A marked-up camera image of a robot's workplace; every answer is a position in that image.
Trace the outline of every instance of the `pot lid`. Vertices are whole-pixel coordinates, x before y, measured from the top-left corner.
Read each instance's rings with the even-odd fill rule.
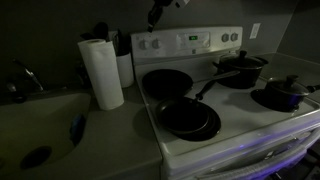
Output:
[[[240,51],[239,56],[228,55],[222,56],[220,59],[220,64],[241,68],[241,69],[260,69],[267,62],[263,62],[260,59],[245,57],[247,55],[246,51]]]
[[[297,80],[298,76],[296,75],[288,75],[286,80],[270,78],[268,80],[268,85],[287,94],[303,96],[310,94],[309,90],[304,85],[296,82]]]

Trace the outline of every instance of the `oven door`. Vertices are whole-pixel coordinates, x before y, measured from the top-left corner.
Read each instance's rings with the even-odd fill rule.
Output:
[[[266,152],[267,156],[260,162],[247,165],[241,168],[229,169],[227,171],[215,173],[204,173],[196,175],[191,179],[201,180],[221,180],[221,179],[265,179],[267,176],[276,173],[282,168],[290,167],[298,163],[307,153],[307,149],[312,146],[320,137],[320,128],[302,141],[298,139],[290,140],[285,146],[280,146],[276,150]]]

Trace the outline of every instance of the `stove knob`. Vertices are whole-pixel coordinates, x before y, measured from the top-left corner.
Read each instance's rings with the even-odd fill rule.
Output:
[[[229,34],[227,34],[227,33],[223,34],[222,37],[221,37],[221,41],[222,42],[229,41]]]
[[[161,48],[161,41],[159,41],[158,39],[155,39],[152,41],[152,47],[155,49],[159,49]]]
[[[238,34],[237,33],[232,33],[231,34],[231,41],[236,41],[238,40]]]
[[[146,50],[150,47],[150,43],[146,40],[142,40],[140,41],[139,46],[140,46],[140,49]]]

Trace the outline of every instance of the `sink drain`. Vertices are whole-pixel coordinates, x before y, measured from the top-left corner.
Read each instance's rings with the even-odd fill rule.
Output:
[[[52,152],[52,148],[49,146],[41,146],[28,153],[20,163],[21,169],[28,169],[36,167],[45,162]]]

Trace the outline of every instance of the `stove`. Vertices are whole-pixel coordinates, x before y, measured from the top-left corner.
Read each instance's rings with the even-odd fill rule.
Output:
[[[210,138],[186,140],[159,123],[156,108],[161,100],[146,92],[143,77],[158,69],[184,72],[193,80],[185,97],[194,99],[217,73],[212,62],[240,49],[242,31],[242,27],[203,27],[131,35],[135,75],[164,158],[162,179],[195,179],[219,172],[320,126],[320,104],[311,99],[305,98],[292,112],[256,102],[251,94],[264,89],[263,77],[249,89],[215,83],[204,95],[200,102],[214,110],[221,122],[218,133]]]

